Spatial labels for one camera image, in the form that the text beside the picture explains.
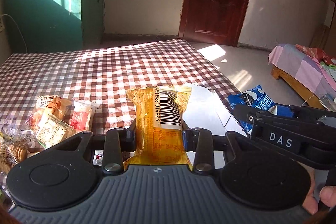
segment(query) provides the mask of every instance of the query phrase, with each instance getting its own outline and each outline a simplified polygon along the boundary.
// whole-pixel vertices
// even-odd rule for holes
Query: gray ridged surface
[[[185,165],[161,166],[160,173],[154,168],[130,165],[127,172],[104,178],[89,199],[70,209],[41,213],[16,207],[11,215],[32,224],[297,224],[309,217],[301,207],[280,212],[245,208],[227,198],[211,177],[194,175]]]

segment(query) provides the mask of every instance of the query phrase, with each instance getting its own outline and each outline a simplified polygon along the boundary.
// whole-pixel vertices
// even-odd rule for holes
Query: wooden bed frame
[[[320,103],[319,98],[301,84],[298,80],[290,76],[287,72],[284,72],[280,68],[273,65],[271,72],[273,78],[278,80],[280,77],[284,79],[304,100],[307,100],[307,104],[311,107],[325,110],[324,106]]]

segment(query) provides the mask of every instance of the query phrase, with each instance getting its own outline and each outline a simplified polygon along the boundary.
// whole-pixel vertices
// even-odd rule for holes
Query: metal bolt
[[[196,165],[196,170],[198,170],[200,172],[208,172],[208,171],[212,170],[212,167],[208,163],[200,163],[200,164]]]
[[[105,165],[105,170],[108,172],[118,172],[121,166],[117,163],[109,163]]]

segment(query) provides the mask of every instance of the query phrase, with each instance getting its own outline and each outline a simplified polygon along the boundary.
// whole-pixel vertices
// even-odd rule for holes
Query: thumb
[[[320,192],[321,201],[328,207],[336,206],[336,186],[326,186]]]

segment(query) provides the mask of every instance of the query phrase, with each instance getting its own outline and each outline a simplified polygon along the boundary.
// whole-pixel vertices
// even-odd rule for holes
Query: orange plastic wrapper
[[[136,105],[135,156],[124,162],[139,165],[192,165],[183,147],[182,113],[191,88],[186,86],[147,87],[127,90]]]
[[[66,98],[43,95],[40,96],[35,104],[32,115],[30,115],[27,125],[33,130],[39,130],[38,124],[42,119],[42,115],[52,114],[62,120],[72,102]]]

